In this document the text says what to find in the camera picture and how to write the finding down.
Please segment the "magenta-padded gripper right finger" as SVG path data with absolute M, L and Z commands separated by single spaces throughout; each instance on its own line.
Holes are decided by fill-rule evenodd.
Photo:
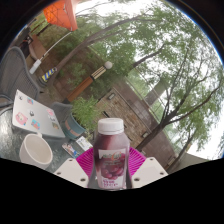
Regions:
M 128 172 L 133 188 L 143 187 L 167 176 L 167 172 L 155 157 L 146 158 L 134 148 L 129 152 Z

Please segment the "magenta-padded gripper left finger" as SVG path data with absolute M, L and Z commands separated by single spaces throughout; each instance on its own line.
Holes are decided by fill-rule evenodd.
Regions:
M 93 149 L 90 148 L 76 159 L 68 158 L 55 172 L 65 180 L 86 188 L 94 167 Z

